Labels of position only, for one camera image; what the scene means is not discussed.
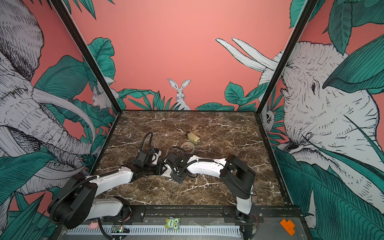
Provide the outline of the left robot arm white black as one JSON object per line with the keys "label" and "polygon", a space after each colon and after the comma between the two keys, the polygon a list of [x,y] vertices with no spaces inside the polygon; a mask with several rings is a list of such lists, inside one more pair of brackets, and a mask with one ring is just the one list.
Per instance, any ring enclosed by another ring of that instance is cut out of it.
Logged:
{"label": "left robot arm white black", "polygon": [[128,221],[132,216],[129,201],[119,196],[110,199],[97,197],[120,185],[162,174],[163,165],[158,163],[160,155],[160,150],[141,145],[138,155],[116,170],[88,177],[71,177],[48,207],[50,222],[74,229],[87,220],[96,219],[100,222],[103,217],[115,217],[119,222]]}

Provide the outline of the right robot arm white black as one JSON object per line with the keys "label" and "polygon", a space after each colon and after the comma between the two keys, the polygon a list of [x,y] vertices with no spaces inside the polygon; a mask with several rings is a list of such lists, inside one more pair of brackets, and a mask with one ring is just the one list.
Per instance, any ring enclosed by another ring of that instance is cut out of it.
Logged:
{"label": "right robot arm white black", "polygon": [[169,153],[163,159],[162,176],[181,184],[187,175],[207,175],[219,178],[236,196],[236,210],[227,214],[242,223],[249,221],[253,205],[253,185],[256,173],[237,156],[207,159],[192,154]]}

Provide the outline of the white red remote control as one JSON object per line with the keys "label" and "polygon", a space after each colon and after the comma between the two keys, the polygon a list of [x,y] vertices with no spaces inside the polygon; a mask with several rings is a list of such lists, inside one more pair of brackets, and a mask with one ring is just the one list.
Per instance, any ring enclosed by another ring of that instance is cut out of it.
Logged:
{"label": "white red remote control", "polygon": [[163,173],[162,176],[166,178],[171,178],[172,170],[170,168],[167,168]]}

